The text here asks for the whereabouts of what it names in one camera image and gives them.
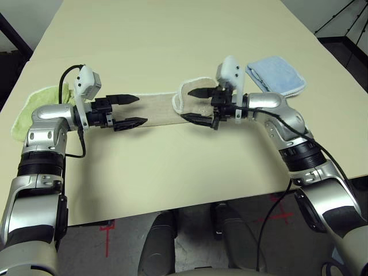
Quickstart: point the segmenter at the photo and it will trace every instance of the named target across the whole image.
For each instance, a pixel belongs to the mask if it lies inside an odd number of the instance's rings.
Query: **red tape mark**
[[[99,227],[100,231],[106,231],[106,247],[105,247],[105,256],[106,258],[109,257],[109,231],[115,229],[115,220],[113,220],[113,223],[110,226],[106,227]]]
[[[279,198],[275,197],[273,194],[270,195],[270,200],[272,202],[276,202]],[[285,213],[285,210],[283,208],[282,202],[278,204],[281,214],[276,214],[274,216],[270,216],[269,220],[277,220],[277,219],[285,219],[285,224],[289,224],[288,217],[294,216],[293,212]],[[264,221],[265,219],[259,218],[257,221]]]

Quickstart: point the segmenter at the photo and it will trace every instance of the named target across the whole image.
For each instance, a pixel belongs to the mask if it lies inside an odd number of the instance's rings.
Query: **green towel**
[[[68,83],[63,84],[63,103],[75,105],[74,94],[69,90]],[[23,142],[28,129],[32,125],[32,112],[43,105],[52,105],[59,102],[59,86],[45,87],[29,95],[21,113],[16,118],[10,131],[11,136]]]

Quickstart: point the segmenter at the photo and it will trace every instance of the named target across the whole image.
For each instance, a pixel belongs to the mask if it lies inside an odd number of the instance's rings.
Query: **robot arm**
[[[236,111],[241,109],[239,117],[262,124],[287,165],[293,183],[300,187],[295,192],[295,198],[309,227],[332,237],[353,275],[366,275],[368,225],[361,216],[351,190],[334,164],[324,157],[313,142],[312,133],[305,126],[303,117],[288,106],[282,95],[244,95],[241,106],[238,104],[239,93],[243,93],[238,90],[238,95],[233,95],[233,91],[239,87],[239,67],[235,59],[229,56],[217,70],[217,87],[189,92],[189,95],[198,98],[212,98],[213,118],[195,113],[183,114],[182,117],[194,124],[218,129],[220,121],[237,119],[239,114]],[[310,139],[292,132],[277,118]]]
[[[83,130],[90,126],[120,131],[147,121],[116,121],[112,117],[112,104],[139,100],[132,95],[111,95],[85,103],[101,87],[98,74],[87,66],[81,68],[74,86],[76,107],[45,105],[32,114],[33,124],[1,221],[5,249],[0,252],[0,275],[58,274],[56,250],[68,222],[67,197],[63,193],[67,132],[78,130],[83,139]]]

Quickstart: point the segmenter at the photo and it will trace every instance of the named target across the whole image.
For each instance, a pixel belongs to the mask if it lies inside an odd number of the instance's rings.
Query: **floor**
[[[329,43],[325,47],[341,64],[346,64],[350,53],[343,45]],[[359,62],[353,56],[347,69],[368,91],[367,68]],[[18,53],[0,55],[0,109],[23,65]],[[361,189],[357,193],[358,200],[367,218],[368,178],[355,181],[355,186]],[[258,236],[262,219],[276,197],[275,194],[260,195],[233,200],[229,204]],[[69,227],[59,249],[61,275],[137,275],[141,249],[157,214],[119,218],[111,226]],[[175,240],[176,271],[204,266],[227,267],[223,243],[212,236],[209,204],[180,209],[179,224]],[[280,276],[320,275],[320,267],[330,259],[332,249],[327,235],[314,233],[307,227],[292,194],[287,195],[274,211],[262,240],[269,272]]]

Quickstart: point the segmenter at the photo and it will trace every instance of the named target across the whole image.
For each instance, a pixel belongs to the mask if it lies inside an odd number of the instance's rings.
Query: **light blue towel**
[[[305,79],[280,56],[249,63],[246,72],[263,92],[290,97],[300,94],[306,86]]]

